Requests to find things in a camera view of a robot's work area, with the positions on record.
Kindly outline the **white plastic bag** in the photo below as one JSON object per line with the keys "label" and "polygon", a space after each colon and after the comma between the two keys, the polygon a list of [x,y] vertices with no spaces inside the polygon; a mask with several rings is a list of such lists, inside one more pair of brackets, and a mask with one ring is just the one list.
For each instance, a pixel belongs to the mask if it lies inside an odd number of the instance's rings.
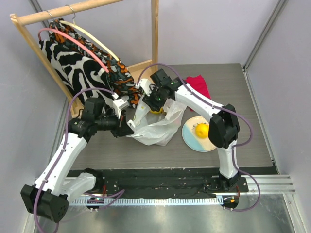
{"label": "white plastic bag", "polygon": [[162,109],[160,113],[152,113],[140,100],[133,118],[135,130],[129,137],[147,146],[167,145],[181,126],[186,105],[167,99]]}

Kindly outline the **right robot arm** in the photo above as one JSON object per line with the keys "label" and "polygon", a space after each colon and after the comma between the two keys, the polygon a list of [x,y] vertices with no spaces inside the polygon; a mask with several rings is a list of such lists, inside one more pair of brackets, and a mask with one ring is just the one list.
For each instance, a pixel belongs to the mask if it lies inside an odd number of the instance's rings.
{"label": "right robot arm", "polygon": [[211,101],[183,79],[172,79],[162,69],[149,79],[139,77],[136,87],[144,91],[143,101],[153,111],[160,110],[166,100],[172,99],[191,108],[209,123],[208,138],[216,146],[220,161],[220,188],[232,191],[240,177],[234,154],[240,131],[235,108]]}

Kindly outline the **yellow fake lemon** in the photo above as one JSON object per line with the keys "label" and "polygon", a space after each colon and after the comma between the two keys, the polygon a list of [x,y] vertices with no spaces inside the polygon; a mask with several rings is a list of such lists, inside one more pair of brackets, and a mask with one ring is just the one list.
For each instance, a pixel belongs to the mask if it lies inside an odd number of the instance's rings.
{"label": "yellow fake lemon", "polygon": [[159,111],[150,110],[150,113],[152,113],[152,114],[161,114],[161,113],[163,113],[163,108],[161,108]]}

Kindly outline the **yellow fake orange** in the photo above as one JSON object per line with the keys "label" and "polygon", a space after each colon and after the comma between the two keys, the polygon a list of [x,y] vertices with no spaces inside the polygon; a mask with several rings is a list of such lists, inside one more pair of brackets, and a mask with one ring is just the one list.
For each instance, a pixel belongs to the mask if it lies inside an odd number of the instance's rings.
{"label": "yellow fake orange", "polygon": [[208,124],[198,124],[195,128],[195,133],[199,138],[207,138],[209,132]]}

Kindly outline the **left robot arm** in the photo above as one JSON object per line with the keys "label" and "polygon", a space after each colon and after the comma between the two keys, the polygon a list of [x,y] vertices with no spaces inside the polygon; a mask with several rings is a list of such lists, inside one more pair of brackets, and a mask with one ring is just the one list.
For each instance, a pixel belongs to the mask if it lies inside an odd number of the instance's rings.
{"label": "left robot arm", "polygon": [[129,103],[123,98],[112,101],[107,108],[100,98],[89,98],[79,117],[72,118],[55,155],[33,185],[24,185],[21,197],[27,211],[58,223],[65,216],[69,204],[86,192],[100,193],[104,187],[102,173],[84,169],[73,181],[64,184],[74,161],[98,131],[110,131],[114,137],[131,135],[125,109]]}

